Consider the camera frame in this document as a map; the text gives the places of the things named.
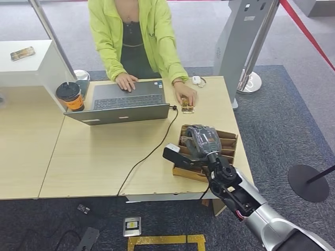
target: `robotic arm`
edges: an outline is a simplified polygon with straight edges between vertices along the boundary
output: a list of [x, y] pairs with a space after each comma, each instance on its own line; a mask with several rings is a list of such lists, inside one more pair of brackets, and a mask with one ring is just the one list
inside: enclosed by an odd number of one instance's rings
[[202, 168], [212, 194], [245, 222], [265, 250], [335, 251], [319, 236], [289, 222], [269, 206], [256, 187], [221, 155], [222, 145], [214, 128], [193, 125], [187, 134], [193, 138], [187, 142], [192, 159], [172, 144], [167, 145], [163, 156], [178, 167]]

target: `woman's hand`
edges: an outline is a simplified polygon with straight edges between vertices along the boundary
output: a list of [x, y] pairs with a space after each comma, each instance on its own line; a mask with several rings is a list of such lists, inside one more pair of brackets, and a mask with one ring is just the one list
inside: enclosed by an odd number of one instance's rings
[[175, 90], [175, 96], [179, 104], [181, 104], [181, 96], [185, 96], [190, 101], [190, 105], [195, 106], [197, 100], [197, 91], [190, 88], [182, 82], [175, 82], [174, 84]]
[[122, 90], [128, 90], [132, 92], [132, 89], [135, 90], [135, 85], [134, 82], [138, 82], [138, 79], [128, 73], [120, 73], [116, 78], [116, 84], [119, 86]]

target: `black stanchion base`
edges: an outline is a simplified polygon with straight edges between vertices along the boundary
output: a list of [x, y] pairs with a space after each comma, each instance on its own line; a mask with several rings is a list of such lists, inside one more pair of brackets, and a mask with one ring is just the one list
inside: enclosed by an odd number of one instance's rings
[[312, 166], [296, 165], [288, 171], [288, 182], [293, 191], [304, 200], [311, 202], [321, 202], [329, 195], [329, 186], [324, 177], [307, 184], [307, 181], [318, 171]]

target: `orange cup sleeve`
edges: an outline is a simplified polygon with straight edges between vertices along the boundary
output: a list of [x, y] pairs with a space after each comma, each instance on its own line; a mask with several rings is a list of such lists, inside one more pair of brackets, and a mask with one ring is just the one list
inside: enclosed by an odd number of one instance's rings
[[67, 105], [68, 108], [70, 108], [71, 110], [76, 110], [76, 109], [82, 107], [84, 104], [84, 101], [82, 101], [82, 95], [79, 95], [76, 100], [70, 101], [70, 102], [65, 101], [65, 103]]

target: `yellow-green jacket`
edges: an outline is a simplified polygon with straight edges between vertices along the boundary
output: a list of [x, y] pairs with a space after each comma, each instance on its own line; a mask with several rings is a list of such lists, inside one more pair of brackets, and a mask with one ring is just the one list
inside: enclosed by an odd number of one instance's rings
[[[171, 24], [171, 12], [166, 0], [138, 0], [139, 22], [147, 59], [154, 72], [172, 81], [188, 79], [181, 66]], [[114, 0], [88, 0], [90, 25], [107, 76], [114, 81], [126, 72], [120, 63], [123, 25]]]

